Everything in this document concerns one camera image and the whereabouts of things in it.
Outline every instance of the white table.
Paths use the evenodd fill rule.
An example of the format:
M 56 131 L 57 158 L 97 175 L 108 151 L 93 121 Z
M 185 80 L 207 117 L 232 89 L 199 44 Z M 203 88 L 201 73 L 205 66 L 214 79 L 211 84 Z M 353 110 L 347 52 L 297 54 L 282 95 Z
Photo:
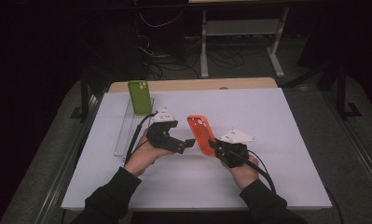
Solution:
M 247 146 L 266 164 L 290 209 L 332 206 L 282 89 L 152 91 L 151 96 L 156 109 L 167 106 L 179 120 L 170 130 L 173 137 L 193 138 L 186 122 L 191 114 L 206 116 L 217 137 L 232 127 L 255 136 Z M 122 158 L 114 150 L 129 99 L 127 92 L 104 96 L 62 208 L 83 209 L 85 199 L 117 171 Z M 218 159 L 203 156 L 197 143 L 183 155 L 160 158 L 140 178 L 131 210 L 246 209 L 232 176 Z

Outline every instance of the phone case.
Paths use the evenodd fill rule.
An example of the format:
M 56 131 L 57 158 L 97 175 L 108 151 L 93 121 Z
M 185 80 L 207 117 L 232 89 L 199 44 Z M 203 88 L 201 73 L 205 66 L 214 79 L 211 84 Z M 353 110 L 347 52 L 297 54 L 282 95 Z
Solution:
M 132 80 L 128 82 L 131 95 L 133 112 L 136 115 L 151 114 L 152 105 L 148 83 L 144 80 Z
M 215 157 L 214 149 L 209 145 L 209 140 L 215 142 L 215 138 L 208 120 L 202 115 L 190 115 L 187 117 L 187 121 L 202 153 Z

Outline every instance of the black cable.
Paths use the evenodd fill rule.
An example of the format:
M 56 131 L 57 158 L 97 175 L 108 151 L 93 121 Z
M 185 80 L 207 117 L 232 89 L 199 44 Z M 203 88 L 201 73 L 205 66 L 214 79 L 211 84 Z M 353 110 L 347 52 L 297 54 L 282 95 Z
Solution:
M 327 194 L 328 194 L 328 197 L 331 199 L 331 201 L 333 202 L 334 206 L 337 208 L 338 215 L 339 215 L 339 222 L 340 222 L 340 224 L 344 224 L 342 211 L 341 211 L 340 208 L 339 208 L 339 204 L 338 204 L 337 200 L 335 199 L 335 197 L 334 197 L 334 195 L 331 193 L 331 191 L 328 189 L 328 187 L 324 186 L 324 188 L 325 188 L 325 191 L 326 191 Z
M 153 76 L 153 78 L 155 80 L 161 80 L 163 77 L 165 77 L 163 75 L 162 68 L 160 68 L 159 65 L 157 65 L 155 63 L 150 63 L 149 65 L 153 65 L 153 66 L 157 67 L 157 69 L 158 69 L 158 71 L 155 72 L 150 66 L 147 66 L 148 71 L 150 72 L 150 74 Z
M 62 217 L 61 217 L 61 224 L 64 223 L 64 217 L 66 216 L 66 209 L 63 209 Z
M 230 49 L 234 49 L 234 53 L 231 52 L 231 50 L 229 50 L 229 52 L 231 52 L 233 55 L 239 55 L 239 56 L 246 56 L 246 55 L 253 55 L 255 53 L 258 53 L 260 50 L 257 50 L 255 51 L 254 53 L 250 53 L 250 54 L 246 54 L 246 53 L 242 53 L 243 51 L 245 51 L 249 46 L 250 46 L 250 43 L 252 42 L 251 40 L 251 37 L 248 37 L 247 40 L 245 41 L 245 43 L 242 43 L 241 44 L 241 49 L 236 49 L 237 46 L 234 46 L 232 45 L 231 43 L 229 43 L 229 41 L 226 39 L 226 43 L 227 45 L 229 46 Z
M 276 194 L 276 189 L 275 189 L 275 185 L 273 184 L 273 181 L 272 179 L 270 178 L 270 175 L 265 173 L 261 168 L 259 168 L 257 165 L 255 165 L 254 163 L 252 163 L 251 161 L 248 161 L 248 160 L 245 160 L 244 158 L 242 158 L 240 155 L 236 154 L 235 152 L 231 151 L 231 150 L 226 150 L 226 152 L 229 152 L 231 153 L 232 155 L 242 159 L 244 161 L 244 163 L 246 163 L 246 165 L 252 167 L 253 169 L 255 169 L 257 172 L 259 172 L 262 176 L 264 176 L 264 178 L 268 181 L 268 184 L 270 186 L 270 190 Z
M 76 169 L 77 167 L 77 164 L 78 164 L 78 160 L 80 159 L 80 156 L 81 156 L 81 153 L 83 152 L 83 149 L 84 149 L 84 146 L 86 145 L 86 142 L 87 142 L 87 139 L 88 139 L 88 136 L 90 135 L 90 131 L 88 131 L 82 138 L 81 140 L 81 143 L 80 145 L 78 146 L 78 151 L 77 151 L 77 154 L 76 154 L 76 160 L 75 160 L 75 167 L 73 170 Z
M 154 113 L 154 114 L 149 114 L 149 115 L 145 116 L 145 117 L 142 119 L 142 121 L 140 121 L 140 123 L 137 125 L 137 127 L 136 127 L 136 131 L 135 131 L 135 133 L 133 134 L 133 138 L 132 138 L 131 143 L 130 143 L 130 147 L 128 148 L 127 156 L 125 157 L 124 165 L 127 164 L 128 160 L 131 158 L 132 150 L 133 150 L 133 146 L 135 145 L 135 142 L 136 142 L 136 140 L 137 140 L 137 137 L 139 136 L 139 133 L 140 133 L 140 130 L 142 129 L 143 123 L 144 123 L 148 118 L 154 117 L 157 113 L 158 113 L 158 111 L 157 111 L 156 113 Z
M 195 43 L 192 43 L 191 46 L 189 47 L 186 47 L 185 51 L 189 51 L 189 50 L 197 50 L 197 51 L 200 51 L 200 47 L 202 45 L 202 40 L 200 38 L 200 36 L 197 37 L 197 41 Z
M 241 56 L 241 51 L 246 49 L 247 47 L 247 43 L 244 45 L 244 46 L 241 46 L 241 49 L 238 50 L 238 49 L 235 49 L 236 47 L 231 45 L 231 43 L 228 41 L 228 38 L 225 39 L 225 51 L 227 51 L 231 56 L 227 56 L 226 54 L 224 53 L 219 53 L 217 51 L 217 49 L 220 49 L 221 47 L 219 45 L 217 45 L 217 41 L 214 41 L 214 46 L 215 46 L 215 50 L 214 52 L 216 52 L 218 55 L 220 55 L 223 59 L 229 59 L 229 58 L 234 58 L 235 56 Z
M 223 61 L 223 60 L 220 60 L 220 59 L 214 57 L 211 53 L 208 53 L 208 52 L 206 52 L 206 56 L 208 56 L 208 59 L 212 63 L 214 63 L 215 65 L 217 65 L 219 67 L 222 67 L 222 68 L 231 69 L 231 68 L 236 68 L 238 66 L 237 62 L 234 61 L 233 58 L 232 58 L 232 60 L 234 61 L 234 63 L 229 63 L 229 62 L 226 62 L 226 61 Z
M 195 53 L 195 51 L 191 51 L 187 55 L 187 57 L 190 57 L 194 53 Z M 198 55 L 199 54 L 197 54 L 197 57 L 195 58 L 195 60 L 193 61 L 193 63 L 191 65 L 184 64 L 184 63 L 179 63 L 177 61 L 174 61 L 174 62 L 160 62 L 159 60 L 156 60 L 157 62 L 151 62 L 150 65 L 156 66 L 159 69 L 160 72 L 162 72 L 161 71 L 162 69 L 166 69 L 166 70 L 169 70 L 169 71 L 185 71 L 187 69 L 190 69 L 190 70 L 192 70 L 195 73 L 195 75 L 197 76 L 197 78 L 200 78 L 200 74 L 198 73 L 198 71 L 193 68 L 194 65 L 198 62 L 198 59 L 199 59 L 199 56 Z M 162 64 L 167 64 L 167 65 L 171 64 L 171 65 L 176 65 L 176 66 L 182 66 L 183 68 L 174 69 L 174 68 L 162 66 Z
M 200 40 L 198 40 L 196 43 L 193 43 L 190 47 L 186 47 L 184 49 L 184 52 L 185 52 L 184 58 L 188 58 L 189 56 L 191 56 L 194 53 L 198 53 L 198 55 L 200 55 Z M 157 53 L 152 58 L 153 58 L 153 60 L 156 60 L 157 63 L 178 63 L 178 55 L 173 55 L 173 54 L 160 55 L 160 54 Z
M 141 147 L 142 145 L 144 145 L 146 142 L 148 142 L 148 139 L 145 140 L 143 143 L 141 143 L 139 146 L 137 146 L 136 149 L 138 149 L 139 147 Z
M 197 54 L 198 57 L 196 57 L 196 59 L 194 59 L 194 62 L 190 65 L 190 66 L 194 66 L 197 61 L 198 61 L 198 58 L 199 58 L 199 55 L 200 55 L 200 51 L 199 50 L 190 50 L 186 55 L 185 55 L 185 58 L 189 58 L 191 55 L 193 54 Z M 156 60 L 156 63 L 179 63 L 179 60 L 178 58 L 176 58 L 176 56 L 173 56 L 173 55 L 168 55 L 167 57 L 156 57 L 154 58 Z
M 239 65 L 242 65 L 242 64 L 244 64 L 244 58 L 240 55 L 240 52 L 241 52 L 241 50 L 234 50 L 235 52 L 231 52 L 231 50 L 228 50 L 228 49 L 234 49 L 234 47 L 232 47 L 231 46 L 231 44 L 228 42 L 228 40 L 226 41 L 227 43 L 227 49 L 226 49 L 226 51 L 228 51 L 228 53 L 230 54 L 229 56 L 227 56 L 224 52 L 223 53 L 220 53 L 218 50 L 214 50 L 214 52 L 216 53 L 216 54 L 218 54 L 221 58 L 223 58 L 223 59 L 225 59 L 225 60 L 228 60 L 228 59 L 231 59 L 231 60 L 233 60 L 233 62 L 237 65 L 237 66 L 239 66 Z M 241 60 L 242 60 L 242 62 L 241 63 L 238 63 L 236 60 L 235 60 L 235 57 L 236 56 L 239 56 L 239 57 L 241 57 Z
M 157 24 L 157 25 L 152 25 L 150 24 L 150 22 L 148 22 L 142 15 L 141 12 L 139 12 L 139 17 L 140 19 L 148 26 L 148 27 L 151 27 L 151 28 L 159 28 L 159 27 L 162 27 L 162 26 L 166 26 L 166 25 L 169 25 L 175 21 L 177 21 L 181 16 L 183 15 L 183 11 L 180 11 L 179 14 L 173 18 L 172 20 L 170 21 L 166 21 L 166 22 L 163 22 L 162 24 Z
M 262 166 L 264 166 L 264 170 L 265 170 L 265 172 L 268 174 L 268 169 L 267 169 L 267 167 L 265 166 L 265 164 L 264 164 L 264 162 L 257 156 L 257 154 L 255 154 L 253 151 L 251 151 L 251 150 L 247 150 L 247 151 L 249 151 L 250 153 L 252 153 L 255 157 L 257 157 L 258 158 L 258 160 L 261 162 L 261 164 L 262 164 Z

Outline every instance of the forearm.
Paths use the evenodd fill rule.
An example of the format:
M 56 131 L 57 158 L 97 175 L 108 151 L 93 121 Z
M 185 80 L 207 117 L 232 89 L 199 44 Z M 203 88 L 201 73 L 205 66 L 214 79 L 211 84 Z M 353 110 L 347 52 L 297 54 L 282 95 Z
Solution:
M 300 216 L 287 209 L 287 202 L 272 193 L 261 180 L 256 180 L 241 192 L 252 217 L 259 224 L 306 224 Z
M 119 168 L 106 185 L 86 200 L 84 211 L 72 223 L 118 223 L 128 212 L 131 195 L 141 180 Z

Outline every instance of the wire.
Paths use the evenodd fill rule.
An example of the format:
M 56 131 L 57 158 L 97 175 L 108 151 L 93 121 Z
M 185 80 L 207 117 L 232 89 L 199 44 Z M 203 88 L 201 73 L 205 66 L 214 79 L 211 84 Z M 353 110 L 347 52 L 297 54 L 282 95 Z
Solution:
M 197 41 L 195 41 L 193 43 L 185 42 L 185 49 L 184 49 L 185 58 L 188 58 L 189 56 L 191 56 L 192 54 L 194 54 L 196 52 L 198 54 L 200 54 L 201 39 L 200 39 L 200 37 L 195 37 L 195 38 L 197 38 Z M 157 60 L 160 63 L 162 61 L 165 62 L 165 63 L 177 63 L 178 62 L 178 58 L 175 55 L 172 55 L 172 54 L 157 54 L 153 58 L 154 58 L 154 60 Z
M 64 217 L 66 216 L 66 209 L 63 209 L 62 216 L 61 216 L 61 224 L 64 223 Z
M 169 25 L 171 24 L 172 22 L 174 21 L 177 21 L 181 16 L 182 16 L 183 12 L 179 12 L 179 14 L 176 16 L 176 18 L 172 19 L 171 21 L 167 21 L 167 22 L 164 22 L 162 24 L 159 24 L 159 25 L 152 25 L 150 24 L 148 21 L 145 20 L 145 18 L 143 17 L 142 13 L 139 12 L 139 16 L 140 16 L 140 19 L 142 19 L 142 21 L 148 25 L 149 27 L 153 27 L 153 28 L 158 28 L 158 27 L 161 27 L 161 26 L 165 26 L 165 25 Z
M 245 63 L 244 57 L 245 56 L 254 55 L 254 54 L 257 54 L 257 53 L 262 51 L 262 49 L 258 49 L 258 50 L 255 50 L 255 51 L 251 52 L 251 53 L 245 53 L 245 51 L 250 46 L 250 43 L 251 43 L 251 40 L 250 40 L 250 38 L 248 38 L 248 40 L 246 40 L 246 42 L 242 46 L 240 46 L 240 47 L 238 46 L 238 48 L 241 48 L 241 49 L 227 50 L 228 53 L 222 53 L 218 50 L 212 50 L 211 52 L 206 52 L 206 55 L 208 56 L 208 59 L 212 63 L 214 63 L 215 65 L 217 65 L 219 67 L 226 68 L 226 69 L 236 68 L 238 66 L 244 65 L 244 63 Z M 216 47 L 219 48 L 219 46 L 217 45 L 217 41 L 214 41 L 213 44 Z M 235 49 L 236 48 L 235 46 L 231 45 L 227 39 L 226 39 L 225 44 L 227 45 L 227 49 Z
M 146 142 L 148 142 L 148 139 L 145 140 L 142 144 L 140 144 L 139 146 L 136 147 L 136 149 L 138 149 L 139 147 L 141 147 L 142 145 L 144 145 Z
M 128 151 L 127 151 L 127 156 L 125 157 L 125 162 L 124 162 L 124 165 L 127 164 L 128 160 L 131 158 L 131 155 L 132 155 L 132 152 L 134 151 L 133 150 L 133 147 L 135 145 L 135 142 L 137 140 L 137 137 L 139 136 L 139 133 L 140 133 L 140 130 L 142 129 L 142 126 L 143 126 L 143 123 L 148 119 L 148 118 L 151 118 L 151 117 L 154 117 L 156 114 L 158 113 L 158 111 L 154 114 L 149 114 L 147 116 L 145 116 L 142 121 L 140 121 L 140 123 L 137 125 L 136 127 L 136 131 L 135 133 L 133 134 L 133 138 L 131 139 L 131 143 L 130 143 L 130 147 L 128 148 Z
M 145 35 L 137 35 L 137 37 L 143 37 L 147 41 L 147 47 L 150 47 L 150 40 Z
M 144 53 L 150 55 L 150 56 L 153 56 L 154 55 L 154 52 L 152 50 L 149 50 L 149 49 L 144 49 L 142 47 L 137 47 L 137 49 L 140 49 L 141 51 L 143 51 Z
M 275 185 L 273 184 L 273 181 L 272 179 L 270 178 L 270 175 L 268 173 L 265 173 L 263 170 L 261 170 L 261 168 L 259 168 L 257 165 L 255 165 L 254 163 L 252 163 L 251 161 L 248 161 L 248 160 L 245 160 L 243 157 L 241 157 L 240 155 L 236 154 L 235 152 L 231 151 L 231 150 L 226 150 L 226 152 L 229 152 L 231 153 L 232 155 L 242 159 L 244 161 L 244 163 L 246 163 L 246 165 L 252 167 L 253 169 L 255 169 L 257 172 L 259 172 L 262 176 L 264 176 L 264 178 L 268 181 L 268 184 L 270 186 L 270 190 L 276 194 L 276 189 L 275 189 Z
M 151 60 L 151 62 L 149 63 L 149 65 L 153 65 L 153 66 L 157 67 L 157 69 L 159 71 L 158 80 L 160 80 L 163 77 L 165 77 L 165 76 L 163 76 L 162 69 L 166 69 L 166 70 L 169 70 L 169 71 L 185 71 L 185 70 L 190 69 L 191 71 L 193 71 L 193 73 L 196 75 L 197 78 L 200 78 L 200 74 L 198 73 L 198 71 L 193 68 L 195 66 L 195 64 L 197 64 L 197 62 L 199 60 L 199 54 L 195 50 L 194 51 L 190 51 L 186 55 L 186 58 L 189 58 L 193 54 L 196 54 L 197 56 L 192 61 L 191 65 L 188 65 L 188 64 L 185 64 L 185 63 L 179 63 L 172 56 L 169 56 L 166 59 L 157 59 L 157 58 L 155 58 L 155 60 Z M 168 66 L 162 66 L 162 65 L 175 65 L 175 66 L 180 66 L 180 68 L 170 68 Z
M 74 167 L 73 170 L 75 170 L 76 167 L 77 167 L 78 160 L 80 159 L 80 156 L 81 156 L 81 153 L 82 153 L 82 151 L 83 151 L 83 148 L 84 148 L 84 146 L 86 145 L 87 138 L 88 138 L 89 134 L 90 134 L 90 131 L 88 131 L 88 132 L 83 136 L 83 138 L 82 138 L 82 140 L 81 140 L 81 143 L 80 143 L 80 145 L 78 146 L 78 151 L 77 151 L 77 154 L 76 154 L 75 167 Z
M 258 160 L 261 162 L 262 166 L 264 166 L 264 170 L 265 170 L 265 172 L 268 174 L 267 167 L 265 166 L 264 162 L 262 162 L 262 160 L 257 156 L 257 154 L 255 154 L 255 153 L 254 153 L 253 151 L 251 151 L 251 150 L 247 150 L 247 151 L 249 151 L 249 152 L 252 153 L 255 157 L 258 158 Z
M 151 73 L 151 75 L 153 76 L 153 78 L 155 80 L 162 80 L 162 78 L 165 77 L 163 75 L 163 71 L 162 71 L 162 68 L 161 67 L 159 67 L 158 65 L 156 65 L 154 63 L 148 64 L 148 65 L 155 66 L 158 69 L 158 71 L 155 72 L 155 71 L 153 71 L 153 69 L 151 69 L 151 67 L 147 66 L 148 71 Z
M 339 208 L 339 204 L 338 204 L 337 200 L 335 199 L 335 197 L 334 197 L 334 195 L 331 193 L 331 191 L 328 189 L 328 187 L 324 186 L 324 188 L 325 188 L 325 191 L 327 191 L 328 197 L 331 199 L 331 201 L 333 202 L 334 206 L 337 208 L 338 215 L 339 215 L 339 222 L 340 222 L 340 224 L 345 223 L 345 222 L 343 221 L 342 211 L 341 211 L 340 208 Z

